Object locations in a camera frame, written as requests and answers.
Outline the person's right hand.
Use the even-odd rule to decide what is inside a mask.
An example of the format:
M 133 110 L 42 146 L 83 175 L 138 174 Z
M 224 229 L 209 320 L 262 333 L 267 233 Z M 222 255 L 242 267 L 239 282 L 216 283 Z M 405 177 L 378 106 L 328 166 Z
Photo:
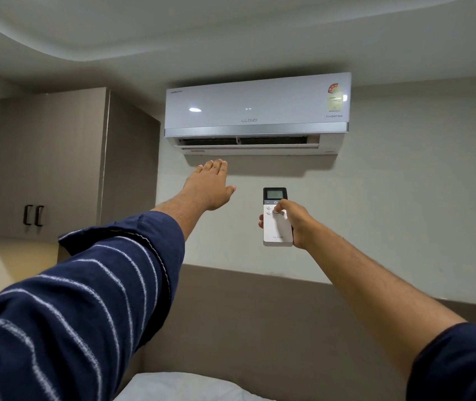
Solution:
M 315 229 L 319 223 L 308 213 L 305 207 L 299 204 L 299 214 L 287 215 L 288 220 L 293 229 L 294 247 L 298 249 L 308 250 L 313 243 L 315 236 Z M 263 230 L 263 214 L 259 217 L 259 226 Z

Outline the person's left hand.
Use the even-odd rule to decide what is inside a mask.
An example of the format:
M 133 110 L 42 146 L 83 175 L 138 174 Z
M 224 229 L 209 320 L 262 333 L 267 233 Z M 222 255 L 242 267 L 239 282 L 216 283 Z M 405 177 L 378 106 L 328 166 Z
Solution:
M 228 162 L 222 159 L 222 166 L 218 175 L 212 174 L 212 161 L 207 161 L 204 165 L 203 174 L 196 177 L 195 168 L 191 175 L 185 181 L 182 188 L 195 192 L 206 202 L 207 211 L 214 211 L 221 208 L 224 204 L 220 202 L 220 194 L 223 192 L 227 183 Z

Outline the white air conditioner remote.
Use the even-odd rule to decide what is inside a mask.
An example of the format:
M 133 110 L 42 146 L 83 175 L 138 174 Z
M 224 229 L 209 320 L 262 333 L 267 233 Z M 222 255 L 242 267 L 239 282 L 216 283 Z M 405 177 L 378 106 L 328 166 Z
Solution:
M 292 247 L 293 229 L 286 210 L 276 210 L 281 200 L 287 199 L 287 190 L 282 187 L 263 188 L 263 244 L 272 247 Z

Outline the person's left forearm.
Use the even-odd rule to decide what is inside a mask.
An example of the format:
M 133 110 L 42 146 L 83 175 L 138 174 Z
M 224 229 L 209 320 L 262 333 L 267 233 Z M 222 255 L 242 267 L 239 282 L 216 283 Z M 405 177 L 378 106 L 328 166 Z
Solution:
M 157 205 L 152 212 L 170 216 L 181 228 L 187 242 L 200 217 L 207 210 L 206 202 L 195 192 L 183 189 L 173 198 Z

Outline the person's right forearm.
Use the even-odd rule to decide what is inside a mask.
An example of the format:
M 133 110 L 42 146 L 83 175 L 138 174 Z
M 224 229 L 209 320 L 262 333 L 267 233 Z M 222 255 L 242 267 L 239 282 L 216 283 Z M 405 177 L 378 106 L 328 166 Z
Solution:
M 299 236 L 301 247 L 405 379 L 435 337 L 466 322 L 321 223 L 307 221 Z

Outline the yellow rating sticker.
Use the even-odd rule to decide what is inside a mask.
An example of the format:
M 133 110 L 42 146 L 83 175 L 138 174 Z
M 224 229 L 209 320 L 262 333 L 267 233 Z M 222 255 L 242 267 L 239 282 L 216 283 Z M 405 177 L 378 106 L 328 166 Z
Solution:
M 329 112 L 341 112 L 346 100 L 347 96 L 339 83 L 333 83 L 329 86 L 327 92 L 327 107 Z

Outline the brown padded headboard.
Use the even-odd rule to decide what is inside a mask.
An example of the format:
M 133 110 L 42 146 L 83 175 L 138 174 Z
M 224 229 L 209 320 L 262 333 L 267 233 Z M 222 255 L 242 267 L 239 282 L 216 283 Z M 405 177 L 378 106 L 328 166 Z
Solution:
M 130 362 L 278 401 L 405 401 L 406 381 L 335 287 L 184 264 L 164 325 Z

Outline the person's left striped navy sleeve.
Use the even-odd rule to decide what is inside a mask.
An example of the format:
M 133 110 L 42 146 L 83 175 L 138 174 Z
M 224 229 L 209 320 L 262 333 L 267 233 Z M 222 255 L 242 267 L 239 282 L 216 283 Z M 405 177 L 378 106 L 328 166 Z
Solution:
M 70 258 L 0 292 L 0 401 L 111 401 L 171 309 L 185 240 L 169 215 L 59 243 Z

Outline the white pillow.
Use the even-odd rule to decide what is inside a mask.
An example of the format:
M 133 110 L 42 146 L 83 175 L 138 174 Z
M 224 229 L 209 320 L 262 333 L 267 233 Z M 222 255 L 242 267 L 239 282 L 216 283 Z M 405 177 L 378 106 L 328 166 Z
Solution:
M 136 374 L 113 401 L 275 401 L 218 378 L 182 372 Z

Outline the person's right navy sleeve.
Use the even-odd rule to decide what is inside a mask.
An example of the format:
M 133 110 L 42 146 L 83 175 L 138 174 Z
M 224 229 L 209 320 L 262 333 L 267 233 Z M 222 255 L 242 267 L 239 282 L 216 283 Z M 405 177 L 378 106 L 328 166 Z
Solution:
M 416 357 L 406 401 L 476 401 L 476 325 L 460 323 Z

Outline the white wall air conditioner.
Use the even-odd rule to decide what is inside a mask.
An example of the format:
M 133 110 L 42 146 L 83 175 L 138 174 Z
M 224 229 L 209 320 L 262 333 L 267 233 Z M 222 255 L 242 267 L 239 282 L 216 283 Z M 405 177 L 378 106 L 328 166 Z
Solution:
M 347 100 L 329 112 L 328 88 Z M 164 137 L 184 155 L 336 155 L 349 132 L 352 74 L 168 89 Z

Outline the beige wall cabinet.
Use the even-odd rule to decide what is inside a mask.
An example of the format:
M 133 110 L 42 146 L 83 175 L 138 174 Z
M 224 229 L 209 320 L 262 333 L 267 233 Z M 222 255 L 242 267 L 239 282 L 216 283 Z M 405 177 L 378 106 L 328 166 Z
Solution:
M 56 243 L 152 209 L 160 136 L 160 121 L 106 87 L 1 99 L 0 237 Z

